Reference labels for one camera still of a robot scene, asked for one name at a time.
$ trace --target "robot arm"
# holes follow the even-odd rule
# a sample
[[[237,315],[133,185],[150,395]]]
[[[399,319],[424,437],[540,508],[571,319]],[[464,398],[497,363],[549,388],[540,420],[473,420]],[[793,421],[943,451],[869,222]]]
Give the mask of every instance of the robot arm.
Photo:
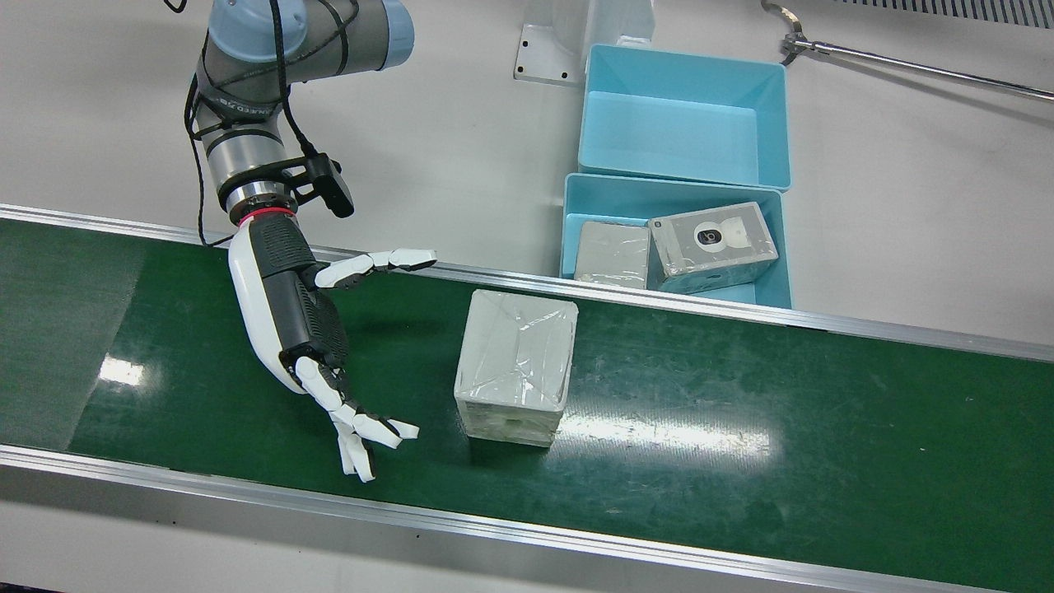
[[[397,0],[216,0],[195,74],[193,114],[220,205],[238,225],[231,277],[257,358],[290,391],[309,394],[337,432],[346,474],[373,479],[368,442],[396,448],[412,424],[378,418],[351,398],[344,371],[348,337],[323,288],[350,288],[382,269],[435,262],[426,250],[360,255],[332,265],[315,259],[296,210],[321,196],[337,216],[353,212],[339,165],[300,139],[289,158],[277,130],[288,110],[280,79],[307,81],[406,60],[413,40]],[[280,28],[285,63],[276,59]]]

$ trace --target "metal bracket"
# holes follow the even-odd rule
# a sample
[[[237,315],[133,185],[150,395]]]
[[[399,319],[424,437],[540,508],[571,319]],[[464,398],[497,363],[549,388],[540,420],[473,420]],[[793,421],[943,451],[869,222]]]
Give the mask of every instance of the metal bracket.
[[[825,43],[823,41],[809,41],[808,38],[805,37],[805,34],[802,32],[801,20],[797,16],[795,16],[794,13],[784,8],[783,6],[780,6],[779,4],[774,4],[769,0],[761,0],[761,7],[764,8],[765,12],[778,15],[783,20],[785,20],[788,25],[790,25],[792,29],[790,33],[788,33],[783,38],[783,44],[782,44],[783,52],[785,52],[787,55],[787,57],[782,62],[783,65],[789,64],[799,55],[808,51],[808,52],[816,52],[818,54],[823,54],[826,56],[836,56],[839,58],[848,58],[864,62],[879,63],[882,65],[899,67],[901,70],[909,70],[919,74],[926,74],[942,78],[949,78],[951,80],[954,80],[956,82],[961,82],[964,84],[971,84],[974,86],[980,86],[990,90],[1012,93],[1022,97],[1028,97],[1030,99],[1039,99],[1039,100],[1054,102],[1054,93],[1050,91],[1043,91],[1041,88],[1026,86],[1024,84],[1017,84],[1014,82],[1007,82],[1004,80],[997,80],[995,78],[985,78],[983,76],[976,76],[973,74],[965,74],[962,72],[955,72],[952,70],[934,67],[916,62],[910,62],[906,60],[886,57],[879,54],[872,54],[870,52],[861,52],[859,50],[852,50],[850,47],[843,47],[841,45],[835,45],[833,43]]]

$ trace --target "plastic-wrapped box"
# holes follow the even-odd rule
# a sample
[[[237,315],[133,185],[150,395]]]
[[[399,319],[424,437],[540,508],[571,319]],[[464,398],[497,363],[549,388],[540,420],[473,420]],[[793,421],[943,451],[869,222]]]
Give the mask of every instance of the plastic-wrapped box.
[[[574,279],[646,288],[650,238],[647,226],[586,221],[582,224]]]
[[[648,220],[648,288],[691,294],[754,281],[779,254],[755,201]]]
[[[566,301],[472,293],[454,381],[466,435],[552,444],[567,406],[578,317]]]

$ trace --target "metal rod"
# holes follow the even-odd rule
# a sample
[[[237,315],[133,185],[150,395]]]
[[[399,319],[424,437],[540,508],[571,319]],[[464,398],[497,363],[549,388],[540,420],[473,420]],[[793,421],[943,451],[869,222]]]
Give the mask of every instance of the metal rod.
[[[958,82],[964,82],[968,84],[976,84],[980,86],[993,86],[997,90],[1007,93],[1014,93],[1032,99],[1039,99],[1039,100],[1054,102],[1054,93],[1050,91],[1034,88],[1032,86],[1026,86],[1023,84],[1015,84],[1013,82],[1006,82],[1003,80],[996,80],[994,78],[985,78],[983,76],[975,76],[973,74],[964,74],[961,72],[934,67],[920,63],[910,62],[906,60],[898,60],[896,58],[880,56],[878,54],[872,54],[870,52],[860,52],[857,50],[851,50],[848,47],[842,47],[841,45],[833,45],[831,43],[824,43],[823,41],[809,41],[804,37],[795,34],[790,34],[787,36],[786,48],[792,54],[800,54],[801,52],[808,50],[824,55],[857,58],[865,61],[892,65],[904,70],[914,70],[925,74],[943,76],[945,78],[951,78]]]

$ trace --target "white floor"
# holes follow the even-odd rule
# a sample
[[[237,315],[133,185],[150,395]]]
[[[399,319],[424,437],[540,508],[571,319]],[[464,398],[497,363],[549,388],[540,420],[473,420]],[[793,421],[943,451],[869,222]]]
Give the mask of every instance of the white floor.
[[[0,2],[0,200],[192,226],[179,114],[209,4]],[[512,79],[522,1],[406,4],[409,62],[295,88],[358,206],[306,207],[309,239],[557,273],[581,91]],[[781,57],[758,2],[656,4],[659,48]],[[1054,88],[1054,31],[786,4],[813,39]],[[797,309],[1054,344],[1054,105],[807,57],[788,80]],[[208,226],[230,229],[214,201]]]

